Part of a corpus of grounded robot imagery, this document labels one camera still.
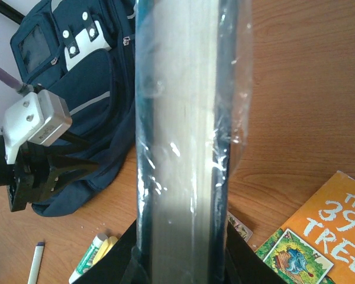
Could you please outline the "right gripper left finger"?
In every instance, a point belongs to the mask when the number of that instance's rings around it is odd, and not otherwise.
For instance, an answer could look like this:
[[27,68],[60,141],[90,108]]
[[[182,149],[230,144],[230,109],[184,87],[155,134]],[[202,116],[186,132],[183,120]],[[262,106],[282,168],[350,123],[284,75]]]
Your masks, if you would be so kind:
[[134,221],[104,258],[75,283],[141,283],[141,253],[136,241],[137,222]]

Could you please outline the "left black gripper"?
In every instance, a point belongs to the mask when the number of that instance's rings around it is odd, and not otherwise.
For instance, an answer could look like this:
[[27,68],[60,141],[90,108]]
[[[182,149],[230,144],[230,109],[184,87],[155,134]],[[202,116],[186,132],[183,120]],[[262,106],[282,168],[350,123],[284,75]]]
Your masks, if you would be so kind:
[[[78,153],[89,148],[89,141],[66,131],[59,139],[67,142],[55,146],[59,154]],[[43,202],[67,185],[96,171],[97,162],[62,155],[46,155],[45,147],[26,142],[20,147],[12,180],[7,185],[10,211],[22,211],[27,204]]]

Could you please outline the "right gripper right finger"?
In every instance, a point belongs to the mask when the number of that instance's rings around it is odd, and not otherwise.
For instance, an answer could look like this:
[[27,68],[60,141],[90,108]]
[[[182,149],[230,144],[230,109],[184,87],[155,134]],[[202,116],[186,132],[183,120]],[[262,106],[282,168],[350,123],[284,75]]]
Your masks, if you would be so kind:
[[284,284],[285,281],[258,258],[234,226],[228,223],[224,283]]

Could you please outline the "navy blue backpack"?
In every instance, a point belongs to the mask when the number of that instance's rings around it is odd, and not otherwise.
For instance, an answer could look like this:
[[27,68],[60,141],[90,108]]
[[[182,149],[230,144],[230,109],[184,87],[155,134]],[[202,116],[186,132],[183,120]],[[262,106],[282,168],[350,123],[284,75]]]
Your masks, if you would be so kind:
[[32,204],[42,217],[74,213],[116,178],[135,140],[135,2],[40,1],[10,46],[23,82],[63,98],[70,131],[89,142],[73,156],[98,169]]

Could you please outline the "dark Wuthering Heights book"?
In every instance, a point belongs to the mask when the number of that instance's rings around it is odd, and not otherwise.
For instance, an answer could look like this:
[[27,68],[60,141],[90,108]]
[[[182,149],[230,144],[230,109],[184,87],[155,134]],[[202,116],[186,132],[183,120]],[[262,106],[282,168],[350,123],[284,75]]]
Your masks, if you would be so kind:
[[147,283],[222,283],[248,135],[251,1],[138,1],[137,254]]

